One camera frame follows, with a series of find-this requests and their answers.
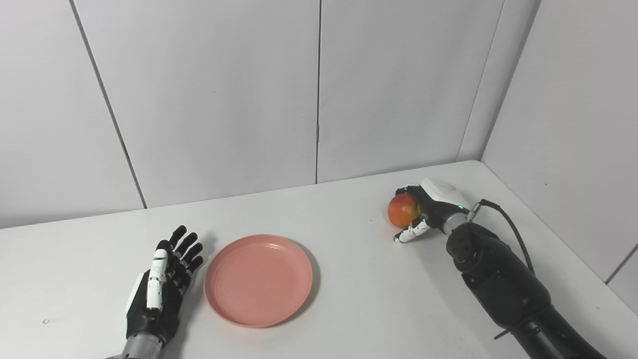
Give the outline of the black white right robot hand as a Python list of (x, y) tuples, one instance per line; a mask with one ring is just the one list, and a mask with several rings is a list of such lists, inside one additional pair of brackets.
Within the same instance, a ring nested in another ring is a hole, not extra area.
[(408, 243), (431, 229), (449, 235), (468, 222), (469, 215), (468, 202), (460, 191), (435, 178), (397, 189), (388, 207), (390, 222), (401, 227), (393, 238), (396, 243)]

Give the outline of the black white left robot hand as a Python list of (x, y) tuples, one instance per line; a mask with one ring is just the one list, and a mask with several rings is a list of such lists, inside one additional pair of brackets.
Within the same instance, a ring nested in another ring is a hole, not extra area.
[(173, 340), (184, 296), (203, 264), (202, 250), (198, 234), (187, 233), (184, 225), (158, 243), (150, 269), (132, 292), (126, 311), (127, 339), (148, 334), (162, 347)]

